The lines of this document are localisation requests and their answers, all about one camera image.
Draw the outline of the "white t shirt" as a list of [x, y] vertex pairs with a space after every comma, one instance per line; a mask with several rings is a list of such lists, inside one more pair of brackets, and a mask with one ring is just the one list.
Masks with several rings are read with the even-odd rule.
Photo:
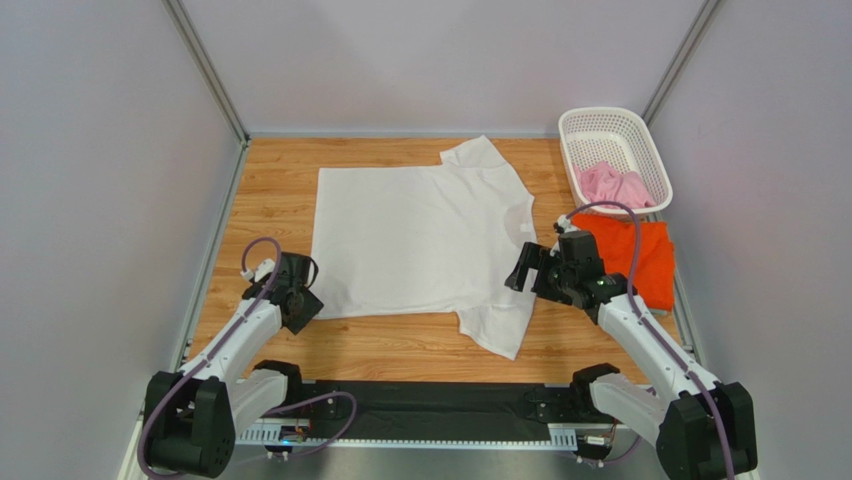
[[515, 359], [535, 297], [505, 282], [537, 239], [533, 205], [483, 136], [433, 166], [321, 169], [311, 247], [320, 318], [452, 312], [462, 334]]

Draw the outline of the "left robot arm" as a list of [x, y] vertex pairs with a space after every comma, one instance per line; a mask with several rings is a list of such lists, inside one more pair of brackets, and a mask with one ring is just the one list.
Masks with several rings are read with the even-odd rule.
[[151, 378], [137, 446], [148, 476], [216, 478], [238, 435], [270, 410], [299, 401], [297, 365], [253, 359], [281, 330], [297, 334], [321, 311], [310, 290], [318, 272], [311, 257], [289, 252], [244, 270], [249, 286], [211, 343], [178, 371]]

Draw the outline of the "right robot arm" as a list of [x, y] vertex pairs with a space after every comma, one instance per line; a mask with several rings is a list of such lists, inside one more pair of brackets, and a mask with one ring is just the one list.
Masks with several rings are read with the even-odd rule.
[[724, 383], [667, 333], [638, 293], [632, 274], [609, 273], [593, 234], [561, 233], [555, 247], [527, 242], [505, 284], [572, 306], [612, 337], [649, 380], [641, 388], [610, 368], [590, 380], [593, 407], [651, 444], [671, 479], [734, 479], [756, 469], [753, 399]]

